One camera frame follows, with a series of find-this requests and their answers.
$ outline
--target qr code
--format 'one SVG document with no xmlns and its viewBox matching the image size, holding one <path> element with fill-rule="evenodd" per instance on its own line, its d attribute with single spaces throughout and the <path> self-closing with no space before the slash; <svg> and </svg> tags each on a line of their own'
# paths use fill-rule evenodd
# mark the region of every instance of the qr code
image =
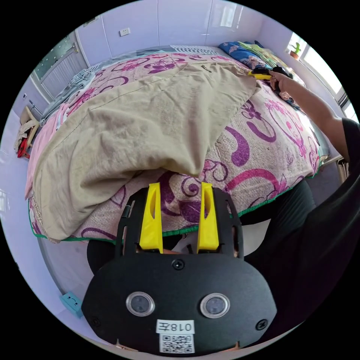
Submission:
<svg viewBox="0 0 360 360">
<path fill-rule="evenodd" d="M 190 335 L 163 335 L 160 334 L 161 353 L 187 353 L 195 352 L 194 336 Z"/>
</svg>

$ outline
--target blue pillow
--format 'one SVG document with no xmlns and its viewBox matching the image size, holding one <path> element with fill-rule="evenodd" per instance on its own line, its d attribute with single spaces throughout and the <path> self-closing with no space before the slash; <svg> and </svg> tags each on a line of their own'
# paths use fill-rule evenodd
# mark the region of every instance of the blue pillow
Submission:
<svg viewBox="0 0 360 360">
<path fill-rule="evenodd" d="M 221 50 L 224 50 L 235 60 L 246 65 L 250 69 L 254 70 L 256 68 L 268 68 L 272 69 L 271 66 L 267 65 L 263 60 L 261 60 L 253 52 L 243 48 L 239 45 L 238 42 L 224 42 L 218 46 Z"/>
</svg>

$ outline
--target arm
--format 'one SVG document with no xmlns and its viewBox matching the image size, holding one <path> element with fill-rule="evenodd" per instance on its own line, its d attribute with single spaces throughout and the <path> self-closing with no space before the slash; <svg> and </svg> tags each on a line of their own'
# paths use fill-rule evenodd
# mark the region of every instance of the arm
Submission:
<svg viewBox="0 0 360 360">
<path fill-rule="evenodd" d="M 349 161 L 349 153 L 341 118 L 335 115 L 325 101 L 301 84 L 283 74 L 272 71 L 270 71 L 270 73 L 273 76 L 270 81 L 271 86 L 274 88 L 275 82 L 278 81 L 280 90 L 287 92 L 294 99 L 306 115 L 329 138 L 335 149 L 346 161 Z"/>
</svg>

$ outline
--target floral bedspread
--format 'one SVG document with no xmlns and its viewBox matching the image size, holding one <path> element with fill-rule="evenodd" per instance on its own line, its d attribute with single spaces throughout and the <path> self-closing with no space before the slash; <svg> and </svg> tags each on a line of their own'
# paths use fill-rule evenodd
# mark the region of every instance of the floral bedspread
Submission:
<svg viewBox="0 0 360 360">
<path fill-rule="evenodd" d="M 158 53 L 128 60 L 99 71 L 69 114 L 114 86 L 184 63 L 209 61 L 228 61 L 248 69 L 233 58 L 219 55 Z M 163 169 L 139 173 L 111 199 L 100 204 L 72 237 L 115 240 L 128 198 L 149 183 L 160 182 L 162 228 L 166 236 L 197 229 L 202 181 L 228 192 L 242 214 L 275 199 L 304 177 L 314 175 L 320 161 L 312 131 L 294 108 L 279 99 L 265 82 L 260 83 L 261 91 L 244 104 L 207 154 L 198 178 Z M 32 200 L 31 223 L 34 232 L 41 234 Z"/>
</svg>

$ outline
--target screw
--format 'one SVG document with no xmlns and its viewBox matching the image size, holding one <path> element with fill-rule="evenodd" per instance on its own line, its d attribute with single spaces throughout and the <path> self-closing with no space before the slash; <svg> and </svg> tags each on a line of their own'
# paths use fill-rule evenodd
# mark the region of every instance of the screw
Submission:
<svg viewBox="0 0 360 360">
<path fill-rule="evenodd" d="M 174 260 L 174 261 L 172 262 L 172 267 L 173 267 L 175 270 L 182 270 L 182 269 L 184 269 L 184 267 L 185 267 L 185 263 L 184 263 L 182 260 L 177 259 L 177 260 Z"/>
<path fill-rule="evenodd" d="M 101 325 L 100 320 L 97 317 L 93 317 L 90 322 L 91 325 L 95 327 L 99 327 Z"/>
<path fill-rule="evenodd" d="M 267 327 L 268 323 L 269 322 L 266 319 L 262 319 L 256 324 L 255 328 L 259 331 L 264 330 Z"/>
</svg>

